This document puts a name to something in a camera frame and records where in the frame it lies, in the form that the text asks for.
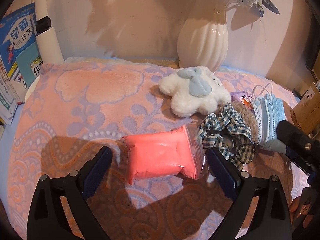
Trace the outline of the brown fuzzy scrunchie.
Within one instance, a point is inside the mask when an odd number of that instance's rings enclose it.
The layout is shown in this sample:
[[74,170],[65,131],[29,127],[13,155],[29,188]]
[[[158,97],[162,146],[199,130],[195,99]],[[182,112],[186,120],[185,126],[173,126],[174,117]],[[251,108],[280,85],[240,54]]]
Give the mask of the brown fuzzy scrunchie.
[[259,130],[255,115],[242,102],[233,101],[232,106],[239,114],[241,114],[245,125],[251,129],[252,141],[257,143]]

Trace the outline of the plaid scrunchie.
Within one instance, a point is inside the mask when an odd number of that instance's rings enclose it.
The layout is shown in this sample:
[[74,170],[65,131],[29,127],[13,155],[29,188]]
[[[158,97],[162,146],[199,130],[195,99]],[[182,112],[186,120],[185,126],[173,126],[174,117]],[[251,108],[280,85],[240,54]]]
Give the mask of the plaid scrunchie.
[[199,126],[197,136],[203,148],[217,148],[239,171],[255,156],[256,143],[252,130],[230,103],[223,106],[219,113],[207,115]]

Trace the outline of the pink clay bag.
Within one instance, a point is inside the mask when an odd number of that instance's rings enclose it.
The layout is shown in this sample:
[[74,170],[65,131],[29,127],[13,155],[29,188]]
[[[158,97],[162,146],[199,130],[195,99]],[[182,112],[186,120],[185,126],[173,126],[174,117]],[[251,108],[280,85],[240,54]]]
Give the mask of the pink clay bag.
[[135,180],[182,174],[200,179],[206,154],[198,127],[192,122],[168,132],[128,135],[122,138],[127,150],[126,183]]

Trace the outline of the purple tissue pack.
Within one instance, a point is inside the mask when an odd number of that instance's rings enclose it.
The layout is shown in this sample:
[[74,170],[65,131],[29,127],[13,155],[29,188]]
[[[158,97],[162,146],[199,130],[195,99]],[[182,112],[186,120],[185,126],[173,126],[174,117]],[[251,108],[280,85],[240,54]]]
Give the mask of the purple tissue pack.
[[253,106],[251,104],[251,96],[248,92],[240,91],[240,92],[230,92],[232,102],[238,101],[241,102],[244,106],[246,106],[250,111],[253,111]]

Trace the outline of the wooden pen holder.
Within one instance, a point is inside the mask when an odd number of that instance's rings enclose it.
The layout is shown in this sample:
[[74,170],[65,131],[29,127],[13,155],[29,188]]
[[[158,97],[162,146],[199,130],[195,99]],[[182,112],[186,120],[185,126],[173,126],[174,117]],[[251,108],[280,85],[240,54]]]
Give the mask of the wooden pen holder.
[[319,90],[314,83],[291,113],[295,126],[307,135],[319,125]]

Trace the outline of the pink patterned blanket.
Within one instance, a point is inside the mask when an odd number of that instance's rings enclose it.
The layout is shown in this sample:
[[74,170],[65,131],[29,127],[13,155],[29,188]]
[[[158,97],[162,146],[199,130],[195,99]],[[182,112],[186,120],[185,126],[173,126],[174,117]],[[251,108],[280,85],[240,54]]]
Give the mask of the pink patterned blanket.
[[88,204],[112,239],[208,239],[228,211],[210,174],[199,180],[168,176],[125,181],[127,150],[122,137],[170,131],[203,116],[178,118],[158,81],[172,69],[96,60],[45,65],[23,105],[10,151],[5,201],[10,223],[26,237],[31,200],[39,177],[79,170],[101,146],[112,166]]

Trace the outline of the white cloud plush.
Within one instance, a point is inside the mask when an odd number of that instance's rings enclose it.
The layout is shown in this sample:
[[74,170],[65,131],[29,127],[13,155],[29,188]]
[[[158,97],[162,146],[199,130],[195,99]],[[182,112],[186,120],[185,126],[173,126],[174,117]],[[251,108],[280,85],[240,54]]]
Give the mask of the white cloud plush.
[[158,87],[171,97],[171,111],[179,117],[208,115],[232,100],[220,79],[205,66],[177,69],[160,79]]

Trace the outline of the white ribbed vase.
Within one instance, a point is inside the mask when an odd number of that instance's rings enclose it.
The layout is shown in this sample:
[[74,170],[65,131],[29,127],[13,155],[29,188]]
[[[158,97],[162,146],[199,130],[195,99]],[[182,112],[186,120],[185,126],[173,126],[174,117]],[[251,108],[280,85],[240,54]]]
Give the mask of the white ribbed vase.
[[177,41],[179,66],[216,71],[228,51],[227,6],[233,0],[195,0]]

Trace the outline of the stack of books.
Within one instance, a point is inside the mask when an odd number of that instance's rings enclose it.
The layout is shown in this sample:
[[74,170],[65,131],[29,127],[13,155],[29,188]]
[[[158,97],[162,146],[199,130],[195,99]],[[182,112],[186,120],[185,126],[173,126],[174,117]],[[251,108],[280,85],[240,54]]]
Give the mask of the stack of books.
[[1,20],[1,118],[12,123],[16,108],[39,76],[43,63],[36,42],[35,5],[31,3]]

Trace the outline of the white lamp pole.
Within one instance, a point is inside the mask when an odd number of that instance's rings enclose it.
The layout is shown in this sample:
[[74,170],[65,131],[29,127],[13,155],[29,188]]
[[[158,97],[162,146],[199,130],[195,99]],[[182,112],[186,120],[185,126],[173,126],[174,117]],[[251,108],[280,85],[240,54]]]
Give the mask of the white lamp pole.
[[44,63],[62,64],[63,55],[56,31],[48,14],[47,0],[35,1],[36,42]]

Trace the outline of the blue study book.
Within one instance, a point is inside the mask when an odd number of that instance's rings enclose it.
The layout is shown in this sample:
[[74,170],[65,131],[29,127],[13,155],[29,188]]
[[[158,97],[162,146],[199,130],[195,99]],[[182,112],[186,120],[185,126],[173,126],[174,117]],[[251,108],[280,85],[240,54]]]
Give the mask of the blue study book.
[[36,42],[35,4],[30,3],[1,20],[1,60],[17,88],[29,88],[43,64]]

